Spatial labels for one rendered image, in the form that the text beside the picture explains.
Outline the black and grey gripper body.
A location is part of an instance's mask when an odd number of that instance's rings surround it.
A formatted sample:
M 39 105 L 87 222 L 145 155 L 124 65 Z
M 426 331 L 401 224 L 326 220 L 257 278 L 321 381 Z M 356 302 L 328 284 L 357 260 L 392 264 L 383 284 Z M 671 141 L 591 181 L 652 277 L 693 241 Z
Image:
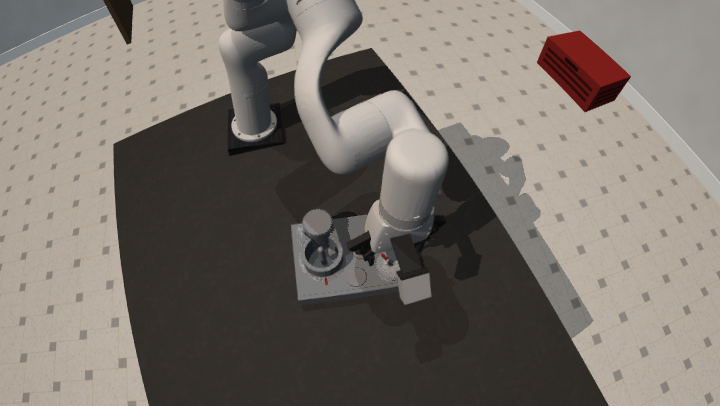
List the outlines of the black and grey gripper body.
M 380 199 L 379 199 L 380 200 Z M 430 217 L 428 220 L 422 225 L 423 227 L 412 229 L 412 230 L 402 230 L 395 228 L 391 226 L 389 223 L 387 223 L 384 218 L 382 217 L 380 210 L 379 210 L 379 200 L 375 201 L 372 207 L 370 208 L 370 211 L 368 213 L 366 223 L 365 223 L 365 233 L 369 231 L 371 236 L 371 249 L 374 253 L 382 253 L 386 251 L 393 250 L 393 246 L 391 243 L 390 238 L 398 237 L 402 235 L 409 234 L 411 235 L 413 243 L 417 243 L 420 241 L 425 240 L 433 227 L 434 223 L 434 207 L 431 212 Z M 420 229 L 419 229 L 420 228 Z M 416 231 L 415 231 L 416 230 Z M 412 231 L 412 232 L 401 232 L 401 231 Z

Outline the white toothed gear with red arrow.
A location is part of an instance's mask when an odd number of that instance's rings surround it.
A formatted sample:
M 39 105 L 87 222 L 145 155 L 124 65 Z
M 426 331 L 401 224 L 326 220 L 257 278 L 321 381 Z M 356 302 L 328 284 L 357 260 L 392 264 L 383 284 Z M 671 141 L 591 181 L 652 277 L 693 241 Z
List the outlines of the white toothed gear with red arrow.
M 399 271 L 400 267 L 398 265 L 394 249 L 378 254 L 374 267 L 377 276 L 379 276 L 381 280 L 385 282 L 397 281 L 396 271 Z

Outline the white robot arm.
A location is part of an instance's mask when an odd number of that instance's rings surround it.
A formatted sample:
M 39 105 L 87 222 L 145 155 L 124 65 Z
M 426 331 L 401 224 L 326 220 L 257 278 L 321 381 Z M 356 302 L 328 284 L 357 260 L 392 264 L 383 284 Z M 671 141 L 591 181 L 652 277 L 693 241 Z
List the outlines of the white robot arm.
M 355 0 L 223 0 L 223 8 L 230 29 L 220 36 L 218 46 L 235 112 L 234 135 L 256 142 L 275 131 L 267 71 L 257 61 L 289 50 L 298 31 L 302 52 L 295 101 L 321 161 L 345 175 L 386 155 L 379 200 L 382 217 L 402 230 L 422 226 L 442 196 L 449 155 L 416 106 L 396 90 L 333 116 L 324 103 L 325 63 L 363 21 Z M 401 269 L 396 273 L 404 305 L 431 297 L 429 270 L 421 264 L 410 233 L 390 240 Z

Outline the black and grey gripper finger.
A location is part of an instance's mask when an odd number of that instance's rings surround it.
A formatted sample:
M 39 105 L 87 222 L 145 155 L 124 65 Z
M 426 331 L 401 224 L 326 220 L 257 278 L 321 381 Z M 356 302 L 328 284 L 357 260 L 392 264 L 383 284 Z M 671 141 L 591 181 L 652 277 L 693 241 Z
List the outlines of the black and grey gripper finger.
M 430 236 L 431 236 L 432 234 L 436 233 L 436 232 L 438 231 L 438 228 L 442 227 L 445 223 L 446 223 L 446 220 L 445 220 L 445 217 L 444 217 L 443 215 L 435 215 L 434 226 L 433 226 L 433 228 L 432 228 L 431 233 L 429 234 L 429 236 L 428 236 L 425 240 L 423 240 L 423 241 L 414 243 L 417 252 L 421 252 L 421 251 L 422 251 L 423 246 L 424 246 L 424 244 L 425 244 L 424 241 L 430 240 Z
M 348 241 L 347 246 L 350 251 L 355 252 L 358 255 L 363 255 L 364 261 L 368 261 L 369 266 L 373 266 L 375 259 L 374 254 L 376 253 L 372 252 L 371 245 L 369 244 L 370 241 L 371 236 L 369 231 L 367 231 L 366 233 Z

